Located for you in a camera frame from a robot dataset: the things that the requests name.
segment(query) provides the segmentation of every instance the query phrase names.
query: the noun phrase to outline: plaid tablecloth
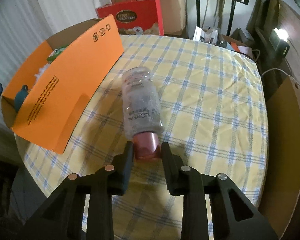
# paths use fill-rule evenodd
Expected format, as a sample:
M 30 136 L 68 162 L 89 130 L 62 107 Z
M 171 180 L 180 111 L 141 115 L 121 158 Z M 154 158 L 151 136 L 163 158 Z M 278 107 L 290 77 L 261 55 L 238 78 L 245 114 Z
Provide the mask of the plaid tablecloth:
M 123 151 L 121 76 L 146 66 L 161 100 L 165 131 L 160 140 L 199 172 L 226 173 L 257 204 L 267 152 L 257 66 L 235 52 L 179 38 L 132 35 L 122 36 L 122 42 L 124 54 L 87 105 L 64 154 L 33 144 L 21 150 L 40 189 L 48 196 L 68 174 L 94 173 Z M 167 191 L 161 162 L 135 163 L 126 194 L 113 197 L 114 233 L 118 239 L 176 239 L 182 208 L 183 197 Z

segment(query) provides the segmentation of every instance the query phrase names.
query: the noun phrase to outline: bottle cap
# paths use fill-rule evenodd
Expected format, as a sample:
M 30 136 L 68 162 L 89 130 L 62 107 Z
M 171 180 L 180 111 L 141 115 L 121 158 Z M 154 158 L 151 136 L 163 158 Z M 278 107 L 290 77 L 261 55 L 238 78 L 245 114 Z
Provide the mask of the bottle cap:
M 136 160 L 151 161 L 161 158 L 159 139 L 156 133 L 138 133 L 133 137 L 132 142 Z

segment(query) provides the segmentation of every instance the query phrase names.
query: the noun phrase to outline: lit light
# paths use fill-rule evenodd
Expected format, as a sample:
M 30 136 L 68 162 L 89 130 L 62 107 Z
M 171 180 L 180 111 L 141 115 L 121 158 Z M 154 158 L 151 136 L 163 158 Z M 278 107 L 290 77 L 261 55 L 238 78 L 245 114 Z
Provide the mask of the lit light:
M 285 42 L 288 41 L 289 35 L 286 30 L 274 28 L 275 33 L 278 35 L 278 37 Z

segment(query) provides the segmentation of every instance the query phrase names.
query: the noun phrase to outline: white curtain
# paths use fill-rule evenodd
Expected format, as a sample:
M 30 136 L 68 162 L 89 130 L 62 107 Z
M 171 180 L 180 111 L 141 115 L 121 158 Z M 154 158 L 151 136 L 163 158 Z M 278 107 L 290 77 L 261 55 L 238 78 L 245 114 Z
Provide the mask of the white curtain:
M 0 82 L 5 88 L 24 60 L 51 35 L 97 18 L 95 8 L 111 0 L 0 0 Z M 20 161 L 0 104 L 0 156 Z

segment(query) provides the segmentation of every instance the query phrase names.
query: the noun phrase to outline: orange cardboard box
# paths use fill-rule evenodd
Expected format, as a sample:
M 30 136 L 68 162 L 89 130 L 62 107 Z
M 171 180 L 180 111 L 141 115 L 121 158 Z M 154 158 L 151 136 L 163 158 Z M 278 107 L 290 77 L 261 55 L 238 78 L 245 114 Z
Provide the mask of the orange cardboard box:
M 47 64 L 50 53 L 68 44 L 34 85 L 34 75 Z M 51 36 L 26 59 L 3 92 L 6 125 L 20 137 L 62 154 L 87 103 L 122 53 L 112 15 Z M 23 85 L 30 92 L 17 114 L 14 98 Z

